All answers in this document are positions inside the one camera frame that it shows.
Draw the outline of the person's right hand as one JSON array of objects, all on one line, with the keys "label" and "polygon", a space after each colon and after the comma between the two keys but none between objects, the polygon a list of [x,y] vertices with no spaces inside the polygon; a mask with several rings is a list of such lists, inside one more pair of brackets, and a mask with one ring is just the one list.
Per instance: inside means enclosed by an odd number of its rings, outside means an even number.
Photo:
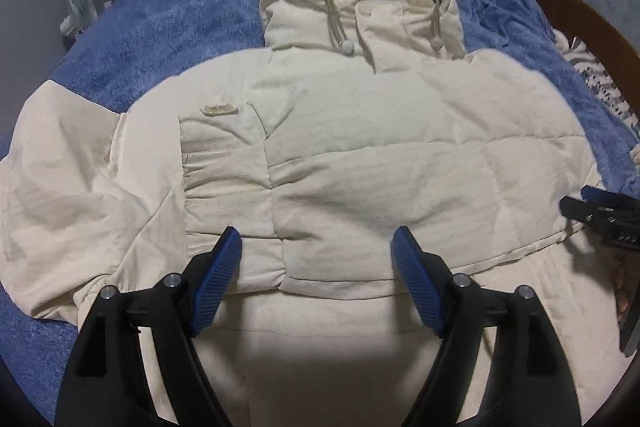
[{"label": "person's right hand", "polygon": [[639,283],[639,255],[619,251],[614,256],[612,284],[616,300],[617,320],[622,323],[634,301]]}]

